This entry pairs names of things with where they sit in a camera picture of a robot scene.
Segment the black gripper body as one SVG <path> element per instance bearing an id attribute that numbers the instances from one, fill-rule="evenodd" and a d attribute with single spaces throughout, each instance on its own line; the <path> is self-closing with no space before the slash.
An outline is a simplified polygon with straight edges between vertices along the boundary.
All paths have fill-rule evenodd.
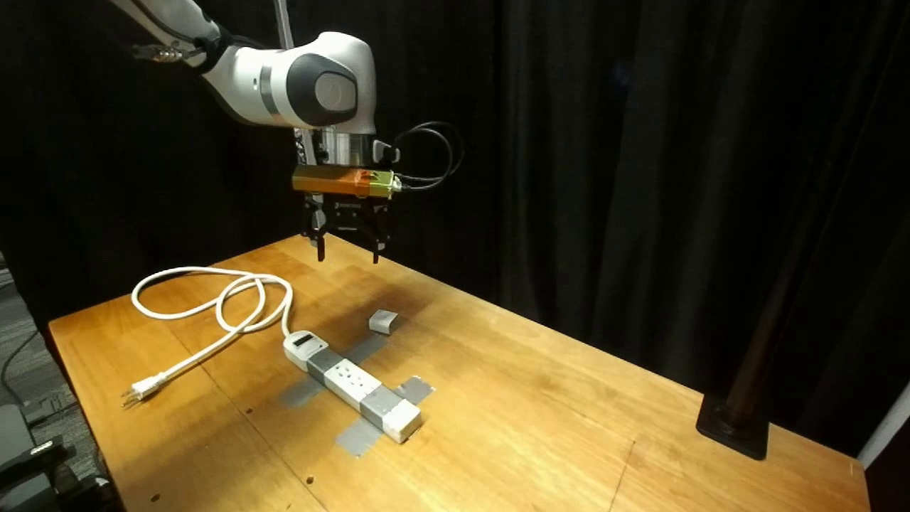
<path id="1" fill-rule="evenodd" d="M 307 195 L 304 198 L 304 232 L 366 232 L 381 235 L 387 204 L 378 198 L 356 195 Z"/>

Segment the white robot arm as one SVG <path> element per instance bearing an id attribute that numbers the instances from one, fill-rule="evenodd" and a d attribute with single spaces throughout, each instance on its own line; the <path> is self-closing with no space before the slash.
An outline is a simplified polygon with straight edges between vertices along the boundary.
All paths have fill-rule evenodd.
<path id="1" fill-rule="evenodd" d="M 157 40 L 152 59 L 195 71 L 232 115 L 296 134 L 293 188 L 304 195 L 316 255 L 330 231 L 326 195 L 394 192 L 394 148 L 374 134 L 374 63 L 361 36 L 317 30 L 304 44 L 252 47 L 195 0 L 111 2 Z"/>

